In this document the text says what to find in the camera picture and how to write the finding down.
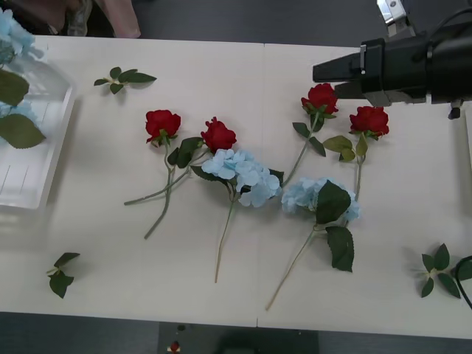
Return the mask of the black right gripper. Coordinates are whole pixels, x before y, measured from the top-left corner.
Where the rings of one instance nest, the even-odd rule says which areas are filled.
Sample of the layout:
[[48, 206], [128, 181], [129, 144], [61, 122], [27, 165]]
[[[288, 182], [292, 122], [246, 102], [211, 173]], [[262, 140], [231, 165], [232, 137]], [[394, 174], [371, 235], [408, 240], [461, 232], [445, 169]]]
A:
[[394, 41], [382, 38], [365, 41], [360, 53], [313, 66], [313, 82], [346, 82], [334, 86], [339, 99], [367, 99], [373, 106], [424, 103], [425, 46], [425, 35]]

